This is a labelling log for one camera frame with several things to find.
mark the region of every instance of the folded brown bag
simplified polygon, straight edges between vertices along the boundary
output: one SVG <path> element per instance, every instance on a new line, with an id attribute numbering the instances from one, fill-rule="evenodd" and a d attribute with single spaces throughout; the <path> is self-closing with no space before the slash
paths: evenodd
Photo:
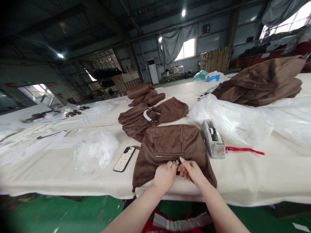
<path id="1" fill-rule="evenodd" d="M 240 71 L 230 80 L 221 83 L 212 94 L 217 99 L 232 103 L 266 105 L 271 103 L 269 100 L 276 101 L 288 97 L 293 91 L 300 91 L 300 86 L 295 86 L 293 90 L 287 84 L 294 80 L 304 65 L 305 60 L 301 56 L 267 60 Z M 276 92 L 281 87 L 284 87 L 282 91 Z"/>
<path id="2" fill-rule="evenodd" d="M 134 99 L 129 104 L 129 107 L 136 106 L 140 103 L 146 103 L 149 107 L 151 107 L 165 99 L 165 93 L 158 94 L 158 92 L 154 90 L 153 86 L 147 83 L 137 85 L 136 87 L 128 90 L 127 94 L 129 99 Z"/>
<path id="3" fill-rule="evenodd" d="M 147 111 L 147 116 L 152 119 L 151 121 L 148 121 L 144 117 L 144 111 Z M 135 139 L 136 141 L 142 142 L 146 130 L 149 127 L 157 126 L 158 119 L 159 115 L 156 112 L 149 109 L 146 103 L 141 103 L 130 110 L 121 113 L 118 121 L 122 124 L 122 129 L 125 131 L 127 136 Z"/>
<path id="4" fill-rule="evenodd" d="M 288 84 L 280 87 L 274 92 L 267 94 L 255 100 L 248 100 L 239 98 L 236 104 L 247 104 L 250 106 L 258 107 L 271 104 L 282 98 L 294 98 L 301 91 L 302 81 L 300 79 L 294 79 Z"/>
<path id="5" fill-rule="evenodd" d="M 145 111 L 149 120 L 144 117 Z M 122 129 L 126 132 L 127 136 L 142 142 L 148 128 L 155 127 L 161 123 L 178 120 L 187 115 L 188 112 L 188 105 L 173 97 L 151 109 L 148 109 L 146 103 L 138 104 L 126 112 L 121 113 L 118 121 L 122 124 Z"/>
<path id="6" fill-rule="evenodd" d="M 159 124 L 176 121 L 184 117 L 189 112 L 189 106 L 175 97 L 153 107 L 152 110 L 161 113 L 159 117 Z"/>
<path id="7" fill-rule="evenodd" d="M 129 99 L 135 99 L 139 96 L 147 94 L 150 90 L 153 90 L 154 87 L 148 83 L 140 83 L 136 87 L 133 87 L 127 91 L 127 97 Z"/>
<path id="8" fill-rule="evenodd" d="M 140 187 L 155 177 L 158 166 L 179 157 L 195 161 L 207 180 L 217 188 L 208 152 L 200 130 L 195 125 L 169 125 L 146 130 L 139 151 L 133 187 Z"/>

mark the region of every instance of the white air conditioner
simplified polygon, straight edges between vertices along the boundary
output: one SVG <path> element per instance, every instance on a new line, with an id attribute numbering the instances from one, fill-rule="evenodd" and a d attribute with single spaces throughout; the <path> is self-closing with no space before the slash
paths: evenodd
<path id="1" fill-rule="evenodd" d="M 154 59 L 148 60 L 148 66 L 150 70 L 150 75 L 152 79 L 152 83 L 156 84 L 159 83 L 159 78 L 158 78 L 158 72 L 156 70 L 156 62 Z"/>

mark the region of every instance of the blue plastic bag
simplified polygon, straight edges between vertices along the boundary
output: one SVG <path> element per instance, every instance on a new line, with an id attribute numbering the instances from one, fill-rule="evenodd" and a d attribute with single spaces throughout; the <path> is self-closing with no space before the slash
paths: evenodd
<path id="1" fill-rule="evenodd" d="M 208 76 L 207 76 L 207 79 L 206 81 L 207 82 L 218 82 L 221 78 L 224 78 L 225 75 L 221 72 L 218 72 L 218 71 L 213 71 L 213 72 L 210 72 L 208 73 Z"/>

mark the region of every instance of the hand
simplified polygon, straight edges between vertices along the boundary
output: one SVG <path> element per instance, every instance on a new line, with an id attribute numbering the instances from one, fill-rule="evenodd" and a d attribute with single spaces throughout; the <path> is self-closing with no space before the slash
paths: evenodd
<path id="1" fill-rule="evenodd" d="M 160 165 L 156 169 L 153 185 L 157 188 L 161 196 L 164 196 L 173 186 L 177 167 L 176 162 L 168 161 L 168 163 Z"/>
<path id="2" fill-rule="evenodd" d="M 177 170 L 179 171 L 179 175 L 183 176 L 185 180 L 190 181 L 191 178 L 198 188 L 208 182 L 195 161 L 186 161 L 182 157 L 180 157 L 180 161 L 181 164 Z"/>

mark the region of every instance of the forearm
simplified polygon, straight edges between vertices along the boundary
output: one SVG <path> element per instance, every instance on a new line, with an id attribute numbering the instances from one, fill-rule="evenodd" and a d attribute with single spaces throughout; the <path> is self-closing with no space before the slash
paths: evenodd
<path id="1" fill-rule="evenodd" d="M 218 233 L 249 232 L 225 203 L 219 192 L 207 180 L 199 186 L 199 189 Z"/>
<path id="2" fill-rule="evenodd" d="M 141 232 L 159 204 L 162 194 L 152 185 L 142 195 L 131 203 L 102 232 Z"/>

